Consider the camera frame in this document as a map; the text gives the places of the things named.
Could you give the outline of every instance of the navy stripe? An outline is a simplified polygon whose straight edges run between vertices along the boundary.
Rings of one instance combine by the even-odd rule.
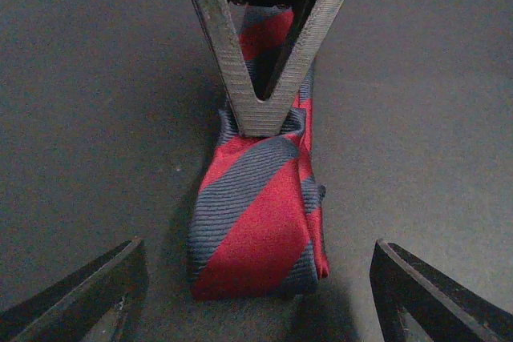
[[[188,256],[192,262],[189,278],[192,281],[270,179],[298,155],[297,147],[287,139],[263,140],[198,195],[188,235]]]
[[[281,283],[278,291],[287,295],[307,294],[314,292],[317,284],[317,268],[313,258],[312,241],[310,241]]]
[[[294,134],[303,136],[305,133],[306,111],[302,108],[292,107],[287,114],[287,118],[281,126],[280,135]]]
[[[237,121],[228,99],[224,102],[223,108],[219,110],[219,116],[221,119],[221,131],[217,140],[217,147],[228,143],[239,134]]]
[[[305,214],[308,215],[321,206],[324,198],[324,186],[318,186],[315,183],[313,175],[301,182],[301,191],[303,192],[303,202],[305,203]]]
[[[283,14],[287,10],[280,10],[277,7],[256,7],[248,6],[244,12],[244,18],[242,19],[242,26],[240,32],[244,32],[250,27],[253,27],[263,21],[270,19],[279,14]]]

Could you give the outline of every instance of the v-shaped clamp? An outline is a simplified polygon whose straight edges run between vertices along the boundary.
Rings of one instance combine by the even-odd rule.
[[[220,68],[239,133],[279,133],[301,83],[344,0],[192,0]],[[266,88],[256,93],[240,49],[229,2],[283,6],[293,10],[292,27]]]

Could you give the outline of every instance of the black object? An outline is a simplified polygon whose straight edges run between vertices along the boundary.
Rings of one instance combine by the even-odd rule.
[[[376,243],[370,283],[385,342],[411,340],[411,325],[435,342],[513,341],[513,315],[397,244]]]
[[[108,341],[130,340],[146,291],[143,241],[135,238],[0,314],[0,341],[80,341],[113,308]]]

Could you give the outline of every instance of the fabric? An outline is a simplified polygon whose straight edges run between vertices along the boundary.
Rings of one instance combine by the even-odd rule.
[[[253,84],[265,84],[292,11],[248,7],[240,45]],[[196,300],[313,292],[329,273],[312,150],[313,66],[278,136],[241,138],[228,102],[200,186],[188,235],[188,276]]]

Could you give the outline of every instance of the gray background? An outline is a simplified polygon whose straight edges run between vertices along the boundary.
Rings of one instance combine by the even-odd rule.
[[[513,312],[513,0],[346,0],[318,56],[331,276],[192,302],[187,217],[220,78],[189,0],[0,0],[0,306],[146,240],[139,340],[382,340],[374,241]]]

